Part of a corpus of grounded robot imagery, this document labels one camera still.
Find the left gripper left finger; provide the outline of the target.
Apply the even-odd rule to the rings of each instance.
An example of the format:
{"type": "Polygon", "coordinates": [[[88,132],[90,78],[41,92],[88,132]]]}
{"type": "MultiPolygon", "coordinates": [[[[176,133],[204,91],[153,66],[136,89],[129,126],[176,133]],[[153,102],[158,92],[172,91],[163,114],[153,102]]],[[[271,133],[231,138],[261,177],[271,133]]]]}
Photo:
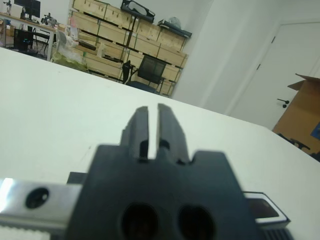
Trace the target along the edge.
{"type": "Polygon", "coordinates": [[[122,131],[121,146],[127,147],[129,155],[133,158],[148,158],[149,112],[147,106],[135,110],[122,131]]]}

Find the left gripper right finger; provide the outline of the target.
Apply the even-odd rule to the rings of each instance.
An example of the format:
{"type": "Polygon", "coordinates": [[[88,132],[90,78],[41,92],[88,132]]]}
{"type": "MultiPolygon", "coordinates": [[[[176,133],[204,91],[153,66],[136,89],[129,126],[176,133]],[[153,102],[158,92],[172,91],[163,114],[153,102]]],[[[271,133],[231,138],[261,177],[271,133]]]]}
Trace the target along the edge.
{"type": "Polygon", "coordinates": [[[166,149],[171,160],[178,165],[189,162],[185,133],[173,110],[163,104],[158,104],[157,147],[166,149]]]}

